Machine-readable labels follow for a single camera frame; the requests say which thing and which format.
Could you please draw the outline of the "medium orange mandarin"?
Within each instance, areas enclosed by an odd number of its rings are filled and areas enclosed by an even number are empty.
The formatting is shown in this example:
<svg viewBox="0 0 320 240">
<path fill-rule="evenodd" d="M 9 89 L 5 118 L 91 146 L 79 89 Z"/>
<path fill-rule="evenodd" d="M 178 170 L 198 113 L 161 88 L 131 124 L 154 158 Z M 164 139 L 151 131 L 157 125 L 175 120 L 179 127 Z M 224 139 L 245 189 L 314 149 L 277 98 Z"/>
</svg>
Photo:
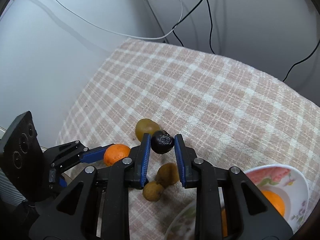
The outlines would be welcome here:
<svg viewBox="0 0 320 240">
<path fill-rule="evenodd" d="M 106 166 L 112 166 L 117 161 L 129 156 L 130 148 L 123 144 L 114 144 L 104 153 L 103 161 Z"/>
</svg>

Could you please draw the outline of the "dark plum back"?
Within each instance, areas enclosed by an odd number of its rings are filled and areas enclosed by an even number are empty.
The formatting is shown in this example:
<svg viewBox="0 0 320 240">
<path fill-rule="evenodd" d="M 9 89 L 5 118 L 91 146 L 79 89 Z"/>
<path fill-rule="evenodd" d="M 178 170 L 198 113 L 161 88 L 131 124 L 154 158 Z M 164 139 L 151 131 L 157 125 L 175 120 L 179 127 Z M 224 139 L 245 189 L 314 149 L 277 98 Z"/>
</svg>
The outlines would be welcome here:
<svg viewBox="0 0 320 240">
<path fill-rule="evenodd" d="M 151 148 L 157 154 L 168 153 L 174 144 L 174 138 L 165 130 L 156 131 L 151 137 Z"/>
</svg>

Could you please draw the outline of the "large orange left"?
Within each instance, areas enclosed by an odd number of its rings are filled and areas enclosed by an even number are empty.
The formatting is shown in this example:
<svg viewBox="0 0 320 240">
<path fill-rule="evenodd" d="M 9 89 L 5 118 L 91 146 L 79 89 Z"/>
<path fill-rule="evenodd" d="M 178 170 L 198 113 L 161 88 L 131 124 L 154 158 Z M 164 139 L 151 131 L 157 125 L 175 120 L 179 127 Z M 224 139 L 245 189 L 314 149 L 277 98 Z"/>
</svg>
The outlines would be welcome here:
<svg viewBox="0 0 320 240">
<path fill-rule="evenodd" d="M 274 206 L 274 208 L 284 217 L 286 206 L 282 198 L 278 194 L 272 191 L 262 190 L 261 192 L 268 199 L 268 201 Z M 227 233 L 227 219 L 226 219 L 225 209 L 222 209 L 221 211 L 221 218 L 222 218 L 222 236 L 227 237 L 228 233 Z"/>
</svg>

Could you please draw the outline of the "floral white plate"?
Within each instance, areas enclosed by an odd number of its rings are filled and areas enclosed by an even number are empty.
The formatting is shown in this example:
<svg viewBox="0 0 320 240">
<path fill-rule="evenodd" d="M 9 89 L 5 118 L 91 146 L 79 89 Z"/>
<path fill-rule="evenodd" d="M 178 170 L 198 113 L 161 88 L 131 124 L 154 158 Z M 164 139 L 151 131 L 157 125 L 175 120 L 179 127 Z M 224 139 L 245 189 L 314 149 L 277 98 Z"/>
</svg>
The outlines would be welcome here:
<svg viewBox="0 0 320 240">
<path fill-rule="evenodd" d="M 309 188 L 306 178 L 289 165 L 273 164 L 245 171 L 248 178 L 261 191 L 272 191 L 285 204 L 284 218 L 297 232 L 302 226 L 309 202 Z M 196 201 L 187 205 L 170 224 L 165 239 L 194 239 Z"/>
</svg>

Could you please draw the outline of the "green-brown fruit back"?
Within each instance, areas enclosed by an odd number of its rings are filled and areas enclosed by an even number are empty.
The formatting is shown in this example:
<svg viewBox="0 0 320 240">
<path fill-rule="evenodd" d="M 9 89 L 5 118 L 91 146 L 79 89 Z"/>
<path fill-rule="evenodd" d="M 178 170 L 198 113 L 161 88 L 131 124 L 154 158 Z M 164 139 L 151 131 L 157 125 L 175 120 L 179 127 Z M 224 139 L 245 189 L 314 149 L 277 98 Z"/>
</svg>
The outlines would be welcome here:
<svg viewBox="0 0 320 240">
<path fill-rule="evenodd" d="M 153 135 L 156 131 L 160 130 L 159 124 L 152 121 L 151 119 L 140 119 L 135 127 L 135 135 L 141 142 L 145 133 Z"/>
</svg>

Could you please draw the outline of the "brown kiwi front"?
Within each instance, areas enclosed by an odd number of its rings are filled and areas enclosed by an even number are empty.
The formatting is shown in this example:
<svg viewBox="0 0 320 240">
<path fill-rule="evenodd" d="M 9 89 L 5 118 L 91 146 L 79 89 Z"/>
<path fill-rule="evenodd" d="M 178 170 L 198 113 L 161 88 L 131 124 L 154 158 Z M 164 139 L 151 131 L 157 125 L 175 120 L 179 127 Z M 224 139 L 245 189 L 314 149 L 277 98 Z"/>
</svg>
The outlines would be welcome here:
<svg viewBox="0 0 320 240">
<path fill-rule="evenodd" d="M 148 201 L 156 202 L 161 198 L 164 190 L 165 188 L 161 184 L 156 181 L 152 181 L 144 186 L 143 196 Z"/>
</svg>

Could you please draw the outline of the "brown kiwi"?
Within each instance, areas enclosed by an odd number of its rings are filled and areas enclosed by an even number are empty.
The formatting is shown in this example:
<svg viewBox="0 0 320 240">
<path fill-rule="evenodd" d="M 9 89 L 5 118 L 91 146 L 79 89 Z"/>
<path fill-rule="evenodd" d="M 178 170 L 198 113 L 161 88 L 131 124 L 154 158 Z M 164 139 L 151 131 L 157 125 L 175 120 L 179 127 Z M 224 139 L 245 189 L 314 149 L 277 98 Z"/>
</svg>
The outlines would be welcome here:
<svg viewBox="0 0 320 240">
<path fill-rule="evenodd" d="M 178 168 L 174 163 L 162 165 L 156 174 L 157 183 L 161 184 L 164 188 L 176 184 L 179 179 Z"/>
<path fill-rule="evenodd" d="M 161 184 L 156 181 L 152 181 L 144 186 L 143 196 L 148 201 L 156 202 L 161 198 L 164 190 L 165 188 Z"/>
</svg>

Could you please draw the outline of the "brown kiwi right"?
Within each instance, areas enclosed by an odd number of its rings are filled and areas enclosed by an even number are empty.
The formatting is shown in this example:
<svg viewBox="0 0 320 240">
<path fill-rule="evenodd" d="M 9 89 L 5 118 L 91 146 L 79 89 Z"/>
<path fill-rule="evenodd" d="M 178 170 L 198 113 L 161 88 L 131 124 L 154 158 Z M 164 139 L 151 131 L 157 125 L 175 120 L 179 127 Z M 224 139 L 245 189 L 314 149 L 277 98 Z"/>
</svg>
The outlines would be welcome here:
<svg viewBox="0 0 320 240">
<path fill-rule="evenodd" d="M 161 184 L 164 188 L 176 184 L 179 179 L 178 168 L 174 163 L 162 165 L 156 174 L 157 183 Z"/>
</svg>

